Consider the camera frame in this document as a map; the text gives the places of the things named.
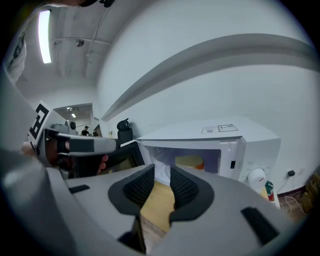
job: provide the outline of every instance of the sticker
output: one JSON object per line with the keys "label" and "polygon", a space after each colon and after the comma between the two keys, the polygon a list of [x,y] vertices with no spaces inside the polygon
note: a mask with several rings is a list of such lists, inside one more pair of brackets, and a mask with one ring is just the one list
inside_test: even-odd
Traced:
{"label": "sticker", "polygon": [[42,100],[40,101],[38,107],[36,108],[35,112],[37,112],[36,119],[34,120],[32,126],[28,131],[28,135],[32,141],[34,146],[38,145],[38,141],[42,135],[42,131],[46,124],[46,121],[49,117],[51,112],[51,108],[48,107]]}
{"label": "sticker", "polygon": [[219,125],[219,132],[231,132],[238,131],[238,129],[233,124]]}
{"label": "sticker", "polygon": [[226,125],[203,127],[201,133],[202,134],[213,134],[213,133],[231,132],[231,131],[238,131],[238,129],[233,124],[226,124]]}
{"label": "sticker", "polygon": [[202,134],[212,134],[212,133],[218,133],[219,129],[218,126],[207,126],[203,127]]}

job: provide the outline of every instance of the microwave label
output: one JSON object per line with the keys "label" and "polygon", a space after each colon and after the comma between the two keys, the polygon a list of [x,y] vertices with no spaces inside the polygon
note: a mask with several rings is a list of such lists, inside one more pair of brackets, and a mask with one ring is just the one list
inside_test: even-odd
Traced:
{"label": "microwave label", "polygon": [[219,132],[231,132],[238,131],[238,129],[233,124],[219,125]]}
{"label": "microwave label", "polygon": [[202,134],[238,131],[233,124],[203,127]]}

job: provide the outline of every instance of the white wall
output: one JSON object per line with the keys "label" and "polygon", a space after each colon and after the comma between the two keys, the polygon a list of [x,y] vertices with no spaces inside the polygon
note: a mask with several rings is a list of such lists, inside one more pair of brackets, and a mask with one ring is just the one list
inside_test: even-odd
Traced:
{"label": "white wall", "polygon": [[[309,43],[288,13],[270,1],[162,0],[145,6],[113,44],[97,83],[100,115],[155,66],[191,46],[234,34],[265,33]],[[304,185],[320,164],[319,73],[286,65],[251,65],[199,75],[100,120],[103,136],[125,118],[136,137],[165,125],[242,115],[281,137],[271,181],[281,192]]]}
{"label": "white wall", "polygon": [[78,135],[81,134],[82,130],[85,129],[86,126],[89,126],[88,132],[92,134],[94,132],[93,124],[91,123],[90,116],[84,118],[76,118],[75,120],[76,128],[75,130],[78,132]]}
{"label": "white wall", "polygon": [[94,125],[94,113],[93,112],[90,113],[90,122],[91,122],[92,129],[94,129],[95,125]]}
{"label": "white wall", "polygon": [[97,83],[101,116],[144,74],[199,43],[235,34],[264,33],[308,40],[288,14],[263,0],[155,0],[127,24]]}
{"label": "white wall", "polygon": [[40,100],[51,108],[61,108],[80,104],[90,104],[97,100],[96,83],[79,76],[41,75],[35,81],[18,80],[27,102],[35,109]]}
{"label": "white wall", "polygon": [[95,94],[95,100],[92,103],[92,113],[93,113],[93,117],[100,119],[101,115],[100,115],[100,107],[99,107],[99,102],[98,102],[98,97],[97,94]]}

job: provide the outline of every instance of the power outlet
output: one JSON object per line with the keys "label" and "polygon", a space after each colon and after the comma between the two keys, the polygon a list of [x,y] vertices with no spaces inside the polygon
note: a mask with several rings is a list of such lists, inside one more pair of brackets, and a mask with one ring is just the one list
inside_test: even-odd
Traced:
{"label": "power outlet", "polygon": [[290,170],[290,171],[288,171],[288,173],[287,173],[287,175],[288,175],[289,177],[295,176],[295,174],[296,174],[296,172],[295,172],[294,170]]}
{"label": "power outlet", "polygon": [[305,172],[306,168],[305,167],[302,167],[300,168],[299,172],[298,172],[298,175],[301,175]]}

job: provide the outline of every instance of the black rubber pad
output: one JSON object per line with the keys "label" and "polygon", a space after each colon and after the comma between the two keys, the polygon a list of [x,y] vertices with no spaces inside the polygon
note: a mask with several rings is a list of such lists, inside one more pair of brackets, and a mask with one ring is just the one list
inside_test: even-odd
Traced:
{"label": "black rubber pad", "polygon": [[263,245],[279,234],[257,208],[247,207],[241,210],[241,213]]}
{"label": "black rubber pad", "polygon": [[109,188],[108,196],[122,214],[140,216],[140,209],[148,199],[155,184],[155,165],[119,180]]}
{"label": "black rubber pad", "polygon": [[78,192],[88,190],[88,189],[90,189],[90,187],[88,185],[69,187],[69,191],[71,194],[78,193]]}
{"label": "black rubber pad", "polygon": [[170,223],[197,219],[213,203],[215,197],[213,188],[205,180],[175,165],[171,165],[170,170],[170,186],[176,208],[170,214]]}

